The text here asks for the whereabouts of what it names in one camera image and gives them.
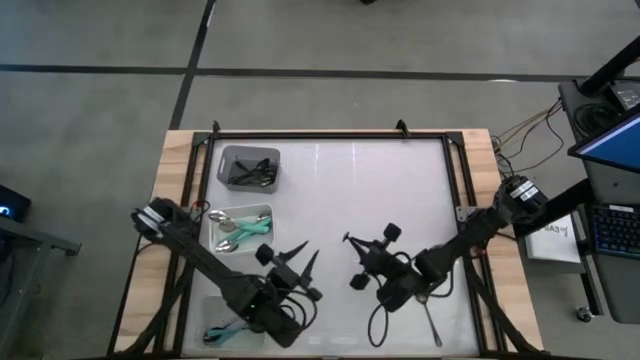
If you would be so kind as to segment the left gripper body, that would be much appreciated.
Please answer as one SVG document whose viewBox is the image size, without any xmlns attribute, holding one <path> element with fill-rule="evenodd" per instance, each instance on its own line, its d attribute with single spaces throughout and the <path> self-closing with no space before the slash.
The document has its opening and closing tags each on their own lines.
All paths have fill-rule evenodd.
<svg viewBox="0 0 640 360">
<path fill-rule="evenodd" d="M 288 265 L 288 262 L 287 263 L 284 262 L 284 253 L 285 252 L 279 252 L 278 254 L 276 254 L 274 252 L 274 250 L 269 245 L 262 244 L 257 249 L 255 257 L 256 257 L 256 259 L 258 260 L 258 262 L 262 266 L 266 266 L 268 264 L 273 264 L 272 268 L 274 268 L 276 266 Z M 323 294 L 317 288 L 312 287 L 311 284 L 310 284 L 309 287 L 301 287 L 300 286 L 300 275 L 301 275 L 302 272 L 301 273 L 297 273 L 296 272 L 297 275 L 298 275 L 298 279 L 297 279 L 297 285 L 296 285 L 295 288 L 293 288 L 293 289 L 278 289 L 278 288 L 276 288 L 272 284 L 271 279 L 270 279 L 270 271 L 271 271 L 271 269 L 269 270 L 269 272 L 266 275 L 266 280 L 275 289 L 276 294 L 277 294 L 277 296 L 279 298 L 284 299 L 286 296 L 288 296 L 290 293 L 292 293 L 297 288 L 301 288 L 302 289 L 302 293 L 305 296 L 307 296 L 311 301 L 319 301 L 319 300 L 322 299 Z"/>
</svg>

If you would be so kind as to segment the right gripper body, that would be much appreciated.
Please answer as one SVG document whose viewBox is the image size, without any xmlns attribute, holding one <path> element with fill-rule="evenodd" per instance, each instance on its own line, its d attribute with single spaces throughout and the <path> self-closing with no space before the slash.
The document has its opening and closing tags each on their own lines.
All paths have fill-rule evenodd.
<svg viewBox="0 0 640 360">
<path fill-rule="evenodd" d="M 381 242 L 383 242 L 386 246 L 386 249 L 384 251 L 387 251 L 387 247 L 392 243 L 395 242 L 398 237 L 401 235 L 401 229 L 396 226 L 393 223 L 389 223 L 386 228 L 383 231 L 383 239 L 380 240 Z M 356 275 L 353 276 L 352 280 L 350 281 L 350 286 L 355 289 L 355 290 L 364 290 L 367 286 L 367 284 L 369 283 L 370 276 L 379 276 L 380 274 L 375 274 L 372 270 L 372 263 L 374 260 L 374 254 L 378 252 L 378 251 L 370 251 L 370 256 L 371 256 L 371 263 L 369 266 L 362 266 L 360 263 L 360 265 L 363 267 L 363 271 L 361 273 L 358 273 Z M 394 268 L 387 273 L 386 275 L 382 275 L 386 278 L 389 278 L 392 276 L 393 272 L 395 270 L 398 270 L 400 267 L 402 266 L 402 262 L 399 261 L 396 257 L 395 257 L 395 264 L 394 264 Z"/>
</svg>

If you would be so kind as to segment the white plastic bin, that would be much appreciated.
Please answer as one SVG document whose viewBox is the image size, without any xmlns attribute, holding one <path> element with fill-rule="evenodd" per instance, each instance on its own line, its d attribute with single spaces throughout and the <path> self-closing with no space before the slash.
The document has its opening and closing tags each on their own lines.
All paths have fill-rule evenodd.
<svg viewBox="0 0 640 360">
<path fill-rule="evenodd" d="M 272 231 L 266 235 L 258 235 L 252 237 L 248 240 L 245 240 L 239 244 L 239 247 L 230 253 L 220 253 L 215 251 L 216 245 L 223 240 L 226 236 L 234 233 L 237 230 L 232 232 L 223 232 L 219 229 L 219 224 L 216 222 L 209 221 L 209 247 L 210 250 L 215 254 L 226 255 L 239 255 L 241 253 L 249 253 L 252 251 L 256 251 L 259 246 L 262 244 L 271 245 L 274 241 L 274 227 L 275 220 L 272 211 L 272 207 L 269 204 L 254 204 L 254 205 L 246 205 L 240 207 L 231 207 L 226 209 L 220 209 L 224 211 L 227 215 L 229 215 L 233 220 L 248 220 L 253 221 L 257 218 L 258 215 L 263 213 L 270 213 L 272 217 Z"/>
</svg>

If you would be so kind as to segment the clear plastic bin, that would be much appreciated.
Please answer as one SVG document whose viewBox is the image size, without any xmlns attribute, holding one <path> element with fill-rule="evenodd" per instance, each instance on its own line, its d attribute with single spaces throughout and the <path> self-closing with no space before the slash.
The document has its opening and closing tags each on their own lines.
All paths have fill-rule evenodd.
<svg viewBox="0 0 640 360">
<path fill-rule="evenodd" d="M 203 342 L 204 333 L 213 327 L 224 327 L 233 323 L 245 323 L 247 330 L 240 332 L 222 345 L 209 345 Z M 208 296 L 202 301 L 202 318 L 196 339 L 206 348 L 220 351 L 253 352 L 262 348 L 265 340 L 263 333 L 255 333 L 249 325 L 231 311 L 222 297 Z"/>
</svg>

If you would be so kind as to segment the grey plastic bin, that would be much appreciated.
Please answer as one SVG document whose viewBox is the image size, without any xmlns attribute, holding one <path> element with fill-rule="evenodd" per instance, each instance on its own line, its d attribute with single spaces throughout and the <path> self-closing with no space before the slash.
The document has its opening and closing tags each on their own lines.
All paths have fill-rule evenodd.
<svg viewBox="0 0 640 360">
<path fill-rule="evenodd" d="M 229 185 L 227 183 L 230 178 L 242 177 L 246 174 L 234 165 L 235 160 L 249 162 L 259 161 L 264 158 L 269 158 L 271 161 L 271 169 L 274 173 L 273 177 L 275 178 L 275 182 L 272 185 L 267 187 L 249 187 Z M 273 194 L 278 189 L 280 168 L 280 152 L 275 148 L 229 145 L 222 151 L 216 177 L 218 181 L 230 191 Z"/>
</svg>

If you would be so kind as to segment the white paper sheet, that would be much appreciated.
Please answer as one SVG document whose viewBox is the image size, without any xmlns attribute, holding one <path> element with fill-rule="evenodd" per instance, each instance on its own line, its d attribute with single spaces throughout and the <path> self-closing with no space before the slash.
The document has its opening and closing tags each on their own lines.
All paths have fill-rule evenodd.
<svg viewBox="0 0 640 360">
<path fill-rule="evenodd" d="M 527 235 L 525 246 L 529 259 L 575 264 L 580 262 L 571 215 Z"/>
</svg>

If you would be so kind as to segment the black diagonal support beam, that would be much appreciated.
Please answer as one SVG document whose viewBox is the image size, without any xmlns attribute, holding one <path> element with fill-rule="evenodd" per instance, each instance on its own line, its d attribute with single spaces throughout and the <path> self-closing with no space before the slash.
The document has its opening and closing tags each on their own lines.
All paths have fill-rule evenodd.
<svg viewBox="0 0 640 360">
<path fill-rule="evenodd" d="M 517 238 L 534 233 L 546 225 L 574 212 L 581 205 L 596 201 L 591 181 L 585 178 L 544 203 L 540 210 L 525 220 L 512 224 Z"/>
</svg>

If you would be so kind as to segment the grey side table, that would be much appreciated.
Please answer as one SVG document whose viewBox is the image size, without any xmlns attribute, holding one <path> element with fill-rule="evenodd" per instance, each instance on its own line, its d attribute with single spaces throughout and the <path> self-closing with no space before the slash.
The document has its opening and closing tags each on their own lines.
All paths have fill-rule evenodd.
<svg viewBox="0 0 640 360">
<path fill-rule="evenodd" d="M 7 360 L 50 253 L 77 256 L 81 245 L 0 217 L 0 360 Z"/>
</svg>

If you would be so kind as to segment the grey equipment cart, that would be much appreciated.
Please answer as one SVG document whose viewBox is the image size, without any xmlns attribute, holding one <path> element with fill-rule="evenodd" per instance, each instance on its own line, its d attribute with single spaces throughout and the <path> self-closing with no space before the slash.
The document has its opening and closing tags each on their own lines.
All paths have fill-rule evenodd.
<svg viewBox="0 0 640 360">
<path fill-rule="evenodd" d="M 578 87 L 582 82 L 572 80 L 559 85 L 562 107 L 576 143 L 612 126 L 620 115 L 628 111 L 611 90 L 614 82 L 592 97 L 579 92 Z M 608 308 L 616 322 L 640 324 L 640 259 L 597 253 L 592 242 L 588 213 L 589 207 L 594 204 L 640 207 L 640 174 L 582 161 L 596 197 L 595 202 L 585 205 L 583 224 Z"/>
</svg>

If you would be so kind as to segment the black keyboard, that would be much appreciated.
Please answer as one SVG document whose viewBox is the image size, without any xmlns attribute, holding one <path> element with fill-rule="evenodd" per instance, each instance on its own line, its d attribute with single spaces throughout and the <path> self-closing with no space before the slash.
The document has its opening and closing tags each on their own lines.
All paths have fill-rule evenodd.
<svg viewBox="0 0 640 360">
<path fill-rule="evenodd" d="M 594 204 L 588 213 L 597 253 L 640 259 L 640 207 Z"/>
</svg>

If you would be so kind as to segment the monitor with blue screen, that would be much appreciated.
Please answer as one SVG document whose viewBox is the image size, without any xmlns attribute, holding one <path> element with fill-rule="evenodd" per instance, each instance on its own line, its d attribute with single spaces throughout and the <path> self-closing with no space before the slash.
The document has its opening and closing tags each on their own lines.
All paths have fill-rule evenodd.
<svg viewBox="0 0 640 360">
<path fill-rule="evenodd" d="M 612 126 L 578 141 L 567 153 L 640 174 L 640 105 L 620 115 Z"/>
</svg>

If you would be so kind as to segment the black device blue light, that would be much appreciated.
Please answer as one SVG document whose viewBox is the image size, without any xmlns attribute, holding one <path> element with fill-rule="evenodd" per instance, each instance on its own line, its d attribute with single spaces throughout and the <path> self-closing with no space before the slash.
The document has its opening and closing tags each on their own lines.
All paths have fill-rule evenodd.
<svg viewBox="0 0 640 360">
<path fill-rule="evenodd" d="M 0 217 L 22 223 L 31 206 L 31 200 L 24 195 L 0 185 Z"/>
</svg>

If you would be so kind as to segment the black power adapter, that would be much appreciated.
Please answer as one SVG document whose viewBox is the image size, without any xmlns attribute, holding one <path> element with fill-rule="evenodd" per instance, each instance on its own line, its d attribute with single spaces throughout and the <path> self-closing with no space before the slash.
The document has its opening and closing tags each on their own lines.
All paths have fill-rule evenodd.
<svg viewBox="0 0 640 360">
<path fill-rule="evenodd" d="M 611 90 L 625 110 L 640 104 L 639 81 L 616 81 L 611 85 Z"/>
</svg>

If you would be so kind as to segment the black pole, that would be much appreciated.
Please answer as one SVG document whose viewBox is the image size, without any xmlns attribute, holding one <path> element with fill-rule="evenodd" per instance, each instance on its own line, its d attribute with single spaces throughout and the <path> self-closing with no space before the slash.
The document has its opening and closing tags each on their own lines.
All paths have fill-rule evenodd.
<svg viewBox="0 0 640 360">
<path fill-rule="evenodd" d="M 639 57 L 640 35 L 583 81 L 578 87 L 579 92 L 588 97 L 596 95 Z"/>
</svg>

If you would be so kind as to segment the black metal table frame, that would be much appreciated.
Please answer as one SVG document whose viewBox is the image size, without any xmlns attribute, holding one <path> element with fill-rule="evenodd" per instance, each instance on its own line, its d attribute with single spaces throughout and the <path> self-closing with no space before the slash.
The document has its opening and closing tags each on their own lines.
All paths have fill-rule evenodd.
<svg viewBox="0 0 640 360">
<path fill-rule="evenodd" d="M 485 129 L 392 130 L 170 130 L 151 194 L 191 204 L 199 200 L 210 177 L 210 163 L 216 142 L 222 140 L 425 140 L 443 142 L 449 175 L 453 179 L 455 202 L 486 205 L 499 185 L 499 171 L 490 136 Z M 123 293 L 119 313 L 107 350 L 114 356 L 130 346 L 156 309 L 172 292 L 181 268 L 180 260 L 168 250 L 151 255 L 135 254 Z M 463 260 L 465 272 L 474 272 L 501 305 L 510 321 L 531 345 L 542 345 L 531 295 L 527 287 L 518 245 L 502 235 L 487 249 Z"/>
</svg>

